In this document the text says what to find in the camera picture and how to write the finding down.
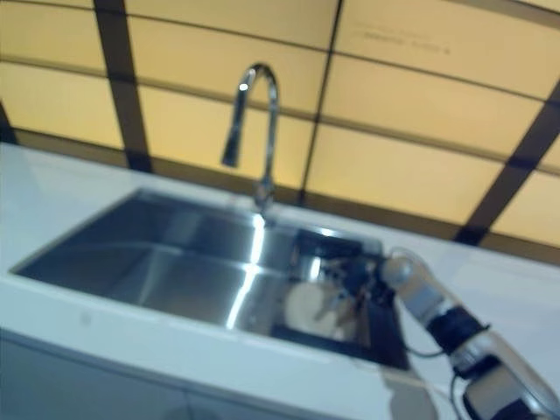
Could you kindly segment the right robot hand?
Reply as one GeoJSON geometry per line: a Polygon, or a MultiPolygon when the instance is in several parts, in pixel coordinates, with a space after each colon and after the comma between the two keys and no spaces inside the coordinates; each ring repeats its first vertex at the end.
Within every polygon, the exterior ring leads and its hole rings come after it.
{"type": "Polygon", "coordinates": [[[393,311],[394,293],[378,278],[381,261],[371,255],[330,261],[319,270],[318,308],[311,320],[330,331],[359,331],[393,311]]]}

